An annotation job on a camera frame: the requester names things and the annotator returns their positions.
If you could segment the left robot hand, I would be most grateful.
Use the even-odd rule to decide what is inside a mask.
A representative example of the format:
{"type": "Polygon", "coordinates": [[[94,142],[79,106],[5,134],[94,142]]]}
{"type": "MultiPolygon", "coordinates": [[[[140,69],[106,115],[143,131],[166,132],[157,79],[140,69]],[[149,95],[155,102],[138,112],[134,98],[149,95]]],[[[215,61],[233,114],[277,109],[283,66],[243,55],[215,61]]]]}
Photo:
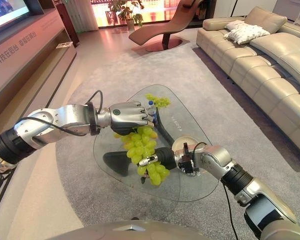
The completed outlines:
{"type": "Polygon", "coordinates": [[[96,126],[110,128],[121,136],[129,135],[135,128],[150,127],[154,124],[148,119],[145,108],[138,101],[115,103],[103,108],[96,115],[96,126]]]}

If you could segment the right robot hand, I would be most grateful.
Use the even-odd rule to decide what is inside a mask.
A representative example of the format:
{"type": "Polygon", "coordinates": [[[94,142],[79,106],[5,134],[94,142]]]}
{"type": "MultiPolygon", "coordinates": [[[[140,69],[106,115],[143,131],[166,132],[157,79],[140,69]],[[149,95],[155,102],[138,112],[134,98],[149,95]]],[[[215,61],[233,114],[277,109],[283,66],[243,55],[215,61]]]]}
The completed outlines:
{"type": "Polygon", "coordinates": [[[177,167],[175,153],[168,147],[155,149],[154,154],[139,161],[139,166],[147,166],[152,163],[160,162],[166,169],[172,170],[177,167]]]}

